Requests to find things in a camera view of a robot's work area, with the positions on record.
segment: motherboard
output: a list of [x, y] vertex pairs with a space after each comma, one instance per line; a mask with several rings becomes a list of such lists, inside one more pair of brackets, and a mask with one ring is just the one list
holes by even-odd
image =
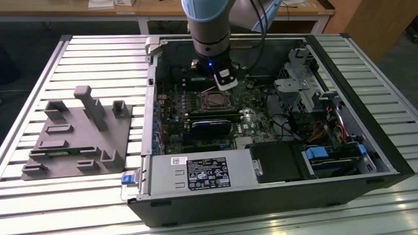
[[262, 106], [264, 85], [241, 80], [228, 91], [174, 84], [158, 95], [164, 153], [242, 149], [277, 139]]

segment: circuit board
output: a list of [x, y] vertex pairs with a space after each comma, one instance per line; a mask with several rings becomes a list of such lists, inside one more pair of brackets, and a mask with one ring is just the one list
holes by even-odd
[[[165, 154], [232, 150], [252, 142], [274, 141], [262, 107], [264, 89], [245, 80], [225, 92], [190, 92], [174, 85], [160, 101]], [[230, 131], [220, 137], [194, 138], [189, 125], [200, 120], [228, 120]]]

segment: floor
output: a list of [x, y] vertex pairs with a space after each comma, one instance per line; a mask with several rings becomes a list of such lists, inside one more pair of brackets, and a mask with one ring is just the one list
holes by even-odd
[[[138, 34], [134, 22], [51, 23], [46, 31], [41, 23], [0, 23], [0, 45], [21, 71], [21, 77], [0, 85], [0, 143], [19, 112], [35, 80], [41, 74], [59, 36]], [[152, 34], [186, 33], [185, 23], [149, 23]], [[418, 44], [401, 36], [379, 67], [412, 105], [418, 108]]]

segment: slotted aluminum table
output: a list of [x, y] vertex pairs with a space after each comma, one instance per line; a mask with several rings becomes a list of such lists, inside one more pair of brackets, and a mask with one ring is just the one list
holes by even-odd
[[[133, 105], [125, 169], [140, 166], [148, 75], [145, 35], [62, 37], [0, 148], [0, 234], [388, 234], [418, 229], [418, 178], [345, 205], [172, 228], [148, 228], [120, 199], [121, 174], [22, 181], [21, 168], [46, 116], [46, 101], [92, 87], [102, 105]], [[418, 113], [351, 39], [317, 35], [333, 63], [409, 166], [418, 170]], [[332, 86], [320, 72], [329, 90]]]

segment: wooden table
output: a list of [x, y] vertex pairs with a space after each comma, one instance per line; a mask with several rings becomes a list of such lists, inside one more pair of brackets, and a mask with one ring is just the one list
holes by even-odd
[[[180, 0], [140, 0], [138, 27], [141, 34], [149, 34], [148, 21], [185, 21], [185, 14]], [[313, 21], [312, 34], [321, 33], [328, 18], [335, 10], [325, 9], [317, 0], [307, 0], [305, 3], [293, 4], [290, 8], [280, 7], [274, 21]]]
[[[311, 33], [321, 33], [333, 10], [317, 0], [280, 7], [274, 21], [313, 21]], [[148, 21], [185, 21], [180, 0], [136, 0], [133, 6], [88, 10], [88, 0], [0, 0], [0, 22], [136, 21], [141, 34], [149, 34]]]
[[0, 0], [0, 22], [137, 22], [138, 4], [89, 11], [88, 0]]

